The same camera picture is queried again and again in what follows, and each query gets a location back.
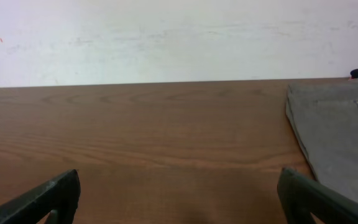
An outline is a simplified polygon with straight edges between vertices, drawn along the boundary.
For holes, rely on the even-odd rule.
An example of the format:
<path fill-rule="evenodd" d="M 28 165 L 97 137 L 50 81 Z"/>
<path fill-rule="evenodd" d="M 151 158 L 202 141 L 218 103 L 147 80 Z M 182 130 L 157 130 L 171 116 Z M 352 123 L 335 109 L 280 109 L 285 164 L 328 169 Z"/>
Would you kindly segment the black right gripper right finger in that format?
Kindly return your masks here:
<path fill-rule="evenodd" d="M 297 171 L 282 169 L 277 192 L 287 222 L 357 223 L 358 203 L 311 180 Z"/>

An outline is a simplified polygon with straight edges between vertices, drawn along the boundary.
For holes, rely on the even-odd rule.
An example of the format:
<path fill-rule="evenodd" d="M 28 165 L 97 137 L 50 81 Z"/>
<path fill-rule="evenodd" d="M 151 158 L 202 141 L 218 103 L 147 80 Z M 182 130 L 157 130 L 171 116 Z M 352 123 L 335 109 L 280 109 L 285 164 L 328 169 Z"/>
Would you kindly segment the grey shorts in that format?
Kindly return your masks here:
<path fill-rule="evenodd" d="M 358 78 L 291 84 L 286 114 L 317 181 L 358 203 Z"/>

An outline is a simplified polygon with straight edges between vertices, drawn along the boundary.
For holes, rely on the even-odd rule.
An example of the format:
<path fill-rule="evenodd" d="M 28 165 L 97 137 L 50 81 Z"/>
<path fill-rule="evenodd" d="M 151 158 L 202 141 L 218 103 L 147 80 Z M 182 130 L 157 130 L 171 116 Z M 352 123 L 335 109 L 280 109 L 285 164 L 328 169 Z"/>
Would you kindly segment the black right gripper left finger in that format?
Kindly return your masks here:
<path fill-rule="evenodd" d="M 75 169 L 68 170 L 36 188 L 0 205 L 0 224 L 46 223 L 72 224 L 81 193 Z"/>

